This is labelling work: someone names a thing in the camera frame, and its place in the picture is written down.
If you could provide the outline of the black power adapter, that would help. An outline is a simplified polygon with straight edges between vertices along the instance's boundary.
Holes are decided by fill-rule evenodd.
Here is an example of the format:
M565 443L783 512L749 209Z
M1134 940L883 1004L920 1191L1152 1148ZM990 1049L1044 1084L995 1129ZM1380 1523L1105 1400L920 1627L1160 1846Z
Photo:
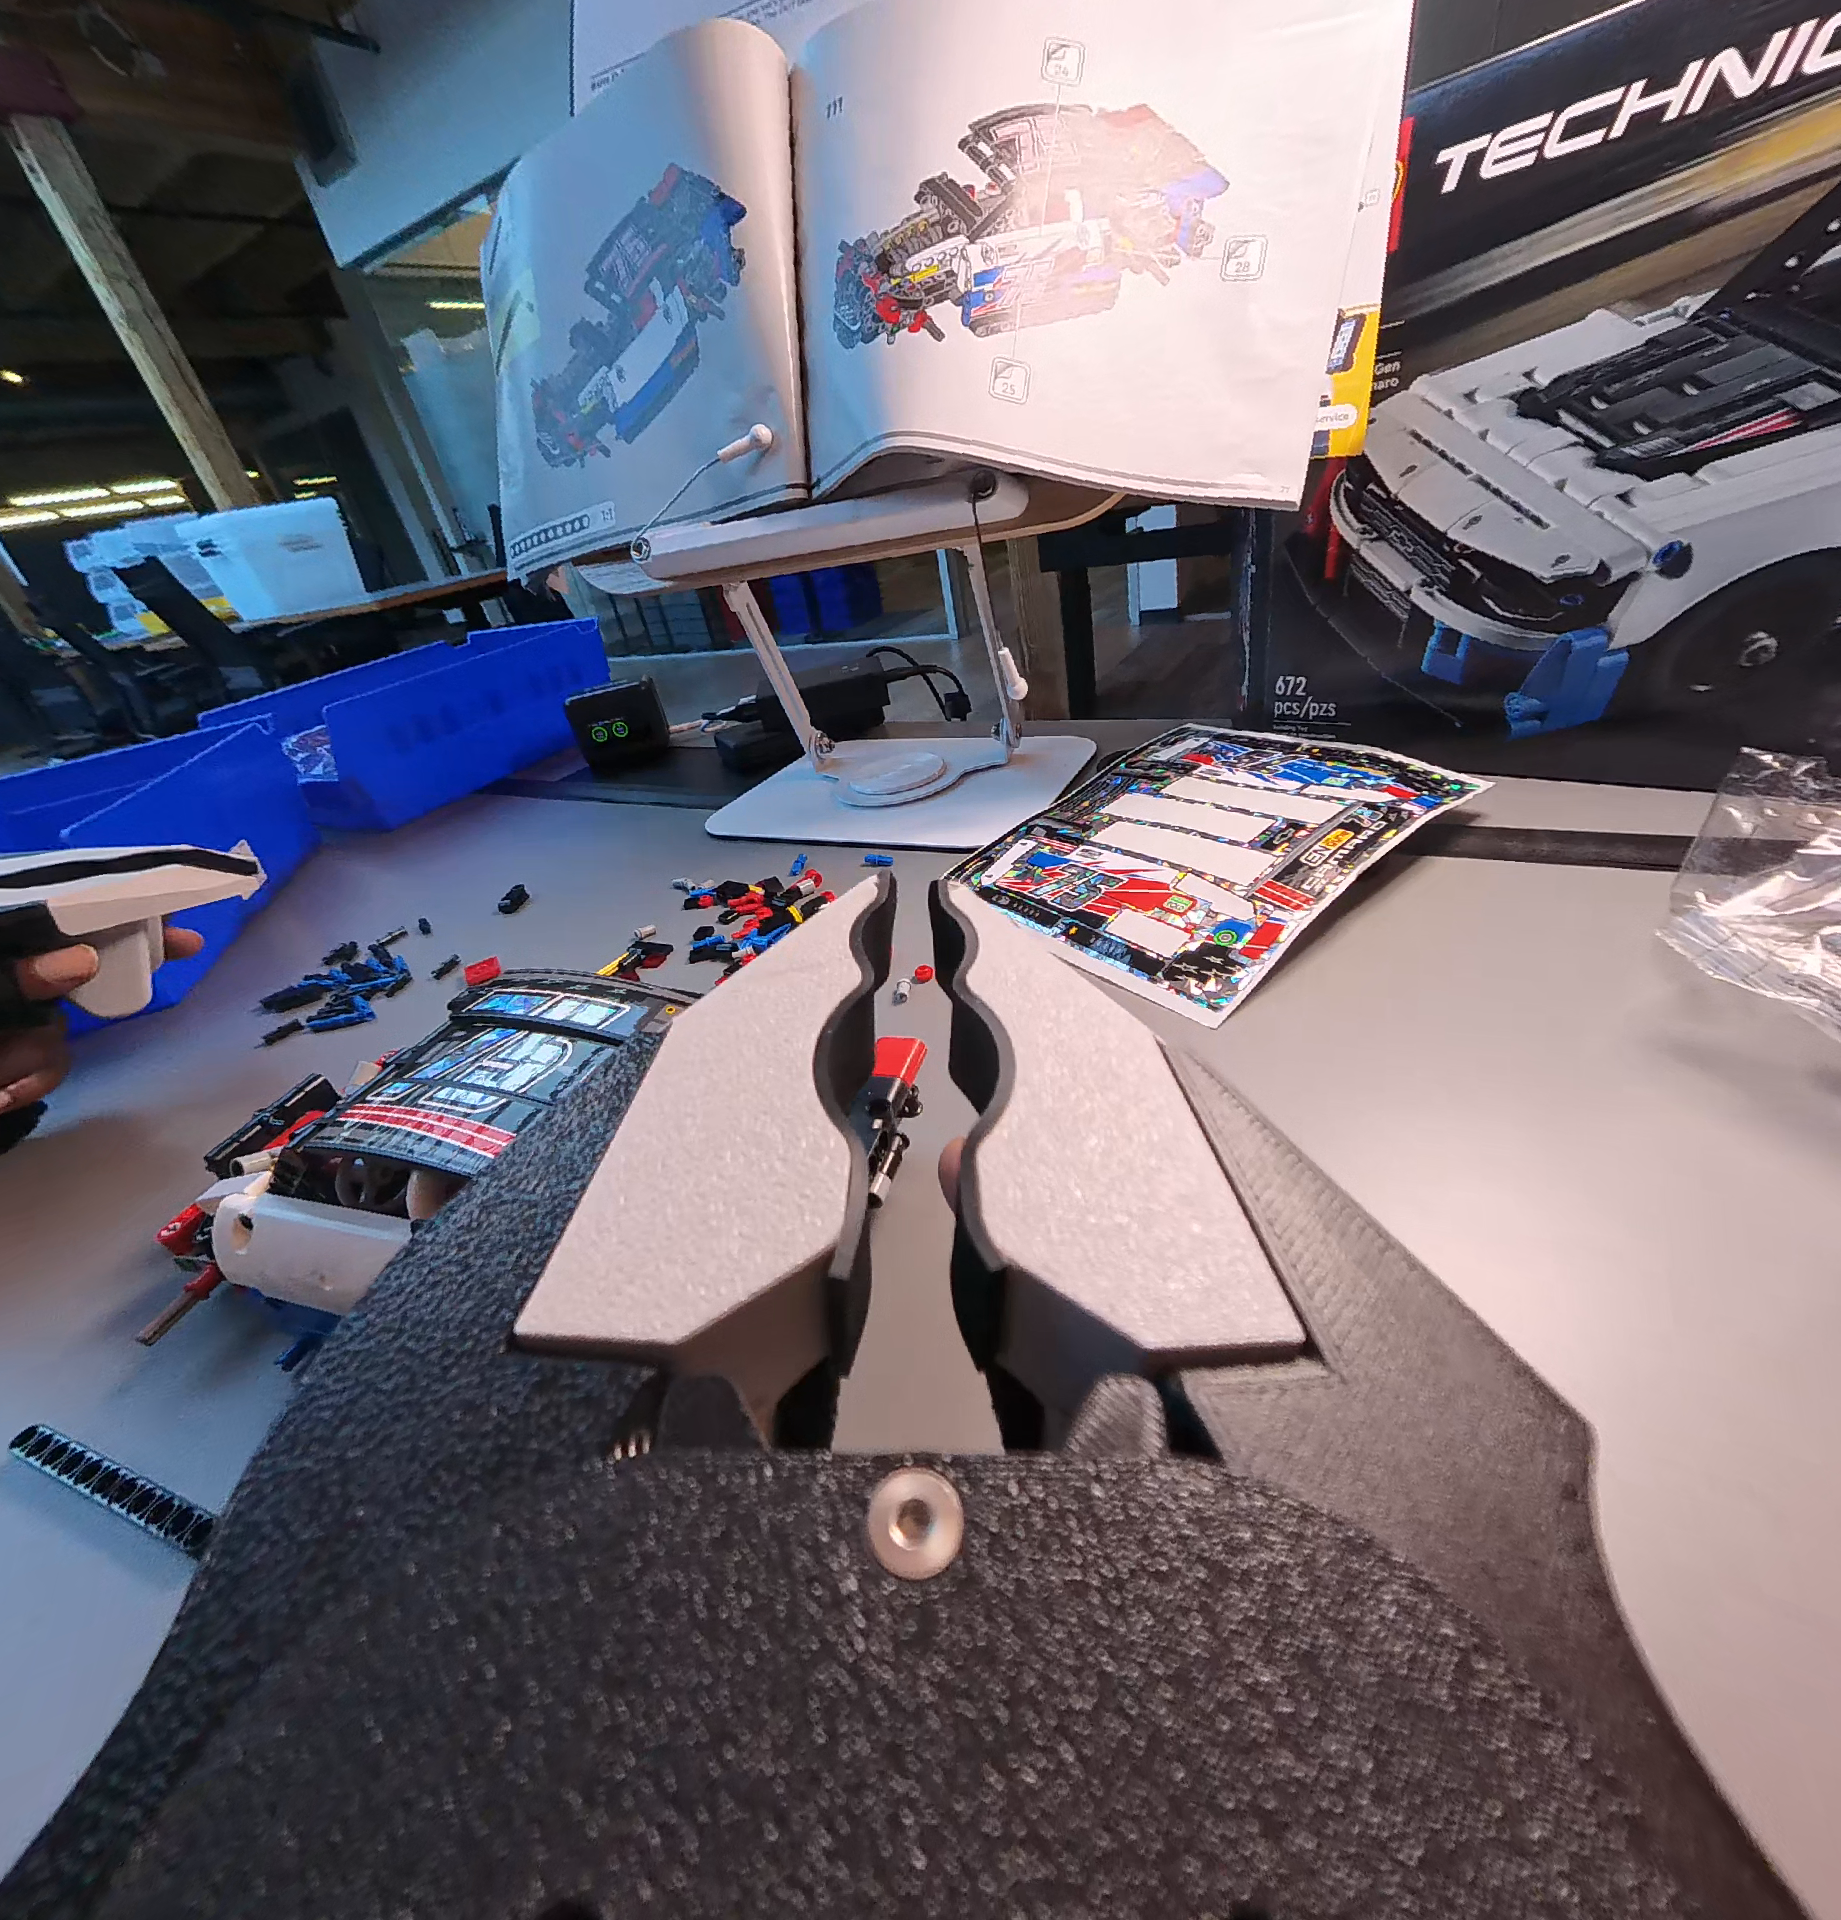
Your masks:
M951 668L920 662L889 646L874 646L867 656L869 661L823 666L798 678L813 724L830 740L873 734L884 721L889 685L913 678L931 690L941 719L949 722L969 719L972 703ZM764 775L803 753L772 690L718 707L703 721L712 724L716 755L730 773Z

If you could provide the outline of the partly built lego car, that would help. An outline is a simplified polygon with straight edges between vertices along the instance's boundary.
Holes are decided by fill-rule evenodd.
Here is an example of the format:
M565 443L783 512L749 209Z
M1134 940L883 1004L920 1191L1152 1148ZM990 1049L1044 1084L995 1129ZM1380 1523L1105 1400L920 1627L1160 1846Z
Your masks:
M636 974L493 970L345 1087L299 1081L208 1150L211 1186L158 1235L185 1285L138 1343L238 1289L292 1330L282 1369L299 1366L452 1193L695 998Z

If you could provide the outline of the heap of clear plastic bags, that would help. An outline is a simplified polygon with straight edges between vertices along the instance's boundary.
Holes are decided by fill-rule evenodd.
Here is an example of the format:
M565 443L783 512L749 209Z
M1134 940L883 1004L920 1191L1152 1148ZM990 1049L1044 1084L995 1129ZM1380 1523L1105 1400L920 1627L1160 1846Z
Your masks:
M1741 750L1659 934L1841 1042L1841 779L1817 757Z

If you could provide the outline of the pile of colourful lego pieces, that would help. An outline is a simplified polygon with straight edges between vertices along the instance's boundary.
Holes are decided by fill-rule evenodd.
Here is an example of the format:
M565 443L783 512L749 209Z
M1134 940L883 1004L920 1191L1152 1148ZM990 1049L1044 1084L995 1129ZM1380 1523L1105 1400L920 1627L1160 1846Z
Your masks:
M669 990L677 984L660 975L680 967L699 970L706 985L729 980L813 924L848 886L894 874L895 863L883 848L818 848L793 855L787 866L764 863L756 877L670 877L660 915L635 917L623 947L596 965L593 975L628 985L655 975L655 985Z

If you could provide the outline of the shiny sticker sheet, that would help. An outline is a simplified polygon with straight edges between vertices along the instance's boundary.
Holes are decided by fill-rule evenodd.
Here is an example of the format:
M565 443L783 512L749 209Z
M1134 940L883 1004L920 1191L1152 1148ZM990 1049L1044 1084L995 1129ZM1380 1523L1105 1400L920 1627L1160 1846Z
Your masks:
M1085 974L1215 1027L1359 874L1484 789L1388 750L1184 724L949 879Z

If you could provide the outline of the black battery charger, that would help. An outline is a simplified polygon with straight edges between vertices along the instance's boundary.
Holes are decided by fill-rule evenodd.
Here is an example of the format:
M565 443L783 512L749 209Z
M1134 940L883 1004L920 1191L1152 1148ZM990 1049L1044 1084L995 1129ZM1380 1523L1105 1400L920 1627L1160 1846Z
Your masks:
M673 728L650 678L576 690L563 703L572 741L593 779L613 779L665 758Z

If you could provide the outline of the pile of blue black pins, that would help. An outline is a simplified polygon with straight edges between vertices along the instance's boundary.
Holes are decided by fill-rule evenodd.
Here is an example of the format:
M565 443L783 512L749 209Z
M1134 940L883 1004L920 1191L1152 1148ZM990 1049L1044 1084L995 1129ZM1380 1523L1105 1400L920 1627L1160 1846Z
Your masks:
M366 944L346 938L255 998L257 1043L332 1038L394 1049L443 1019L458 974L461 953L427 917Z

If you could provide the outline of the open instruction booklet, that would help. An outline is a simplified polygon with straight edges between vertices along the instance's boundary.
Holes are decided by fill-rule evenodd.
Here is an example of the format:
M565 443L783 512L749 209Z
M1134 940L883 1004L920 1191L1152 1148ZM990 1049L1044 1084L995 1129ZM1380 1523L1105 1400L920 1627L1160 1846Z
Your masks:
M1390 158L1410 5L818 5L670 32L479 253L516 576L719 585L1277 508ZM1044 487L1029 488L1036 476Z

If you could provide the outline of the lego set cardboard box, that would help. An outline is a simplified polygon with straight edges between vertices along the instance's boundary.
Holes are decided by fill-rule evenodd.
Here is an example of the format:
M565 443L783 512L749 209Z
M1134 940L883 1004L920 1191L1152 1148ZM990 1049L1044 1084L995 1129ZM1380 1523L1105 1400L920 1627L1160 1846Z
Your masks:
M1240 719L1472 771L1841 771L1841 3L1414 6L1378 363Z

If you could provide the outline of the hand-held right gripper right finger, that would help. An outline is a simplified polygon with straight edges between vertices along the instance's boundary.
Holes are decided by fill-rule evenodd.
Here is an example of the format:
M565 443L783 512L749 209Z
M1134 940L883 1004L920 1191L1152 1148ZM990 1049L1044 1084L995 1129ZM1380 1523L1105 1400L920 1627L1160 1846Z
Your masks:
M1092 1386L1307 1345L1173 1064L1143 1020L971 887L929 900L975 1111L953 1306L1010 1450L1055 1447Z

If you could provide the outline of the red black lego piece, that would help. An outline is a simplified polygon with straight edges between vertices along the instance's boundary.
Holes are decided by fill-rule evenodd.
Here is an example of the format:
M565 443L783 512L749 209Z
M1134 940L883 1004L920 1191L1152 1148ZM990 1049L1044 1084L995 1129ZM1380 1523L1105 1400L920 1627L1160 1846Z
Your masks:
M866 1153L866 1204L878 1209L908 1150L907 1124L922 1114L916 1073L926 1043L913 1038L880 1038L866 1084L851 1109L851 1125Z

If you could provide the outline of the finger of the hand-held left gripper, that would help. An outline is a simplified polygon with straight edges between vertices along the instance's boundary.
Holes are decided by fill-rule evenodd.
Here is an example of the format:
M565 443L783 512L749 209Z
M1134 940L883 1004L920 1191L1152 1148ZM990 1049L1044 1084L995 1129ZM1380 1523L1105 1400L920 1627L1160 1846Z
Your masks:
M266 884L243 843L224 853L173 844L0 855L0 915L42 906L55 919L147 919L246 900Z

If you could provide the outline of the black lego beam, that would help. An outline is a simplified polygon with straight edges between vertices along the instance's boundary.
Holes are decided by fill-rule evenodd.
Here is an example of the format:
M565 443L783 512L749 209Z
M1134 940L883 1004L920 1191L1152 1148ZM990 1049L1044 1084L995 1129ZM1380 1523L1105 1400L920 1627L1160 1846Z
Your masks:
M153 1540L202 1561L216 1514L92 1450L55 1428L27 1426L9 1442L11 1457L65 1486Z

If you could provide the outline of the white plastic storage box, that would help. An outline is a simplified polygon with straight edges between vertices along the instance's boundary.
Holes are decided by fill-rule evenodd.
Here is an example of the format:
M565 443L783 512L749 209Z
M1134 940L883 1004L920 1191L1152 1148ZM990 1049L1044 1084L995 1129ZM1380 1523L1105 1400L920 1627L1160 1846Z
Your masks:
M68 541L65 554L126 634L164 630L119 581L119 569L146 560L160 560L180 585L220 616L299 616L366 594L345 518L330 497L102 526Z

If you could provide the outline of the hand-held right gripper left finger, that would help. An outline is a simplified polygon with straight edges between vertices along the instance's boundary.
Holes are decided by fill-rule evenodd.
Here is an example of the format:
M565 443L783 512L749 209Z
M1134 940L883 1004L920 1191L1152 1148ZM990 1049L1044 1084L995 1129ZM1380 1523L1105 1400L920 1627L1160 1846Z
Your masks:
M549 1357L718 1375L824 1448L869 1300L866 1150L898 887L863 879L669 1029L518 1311Z

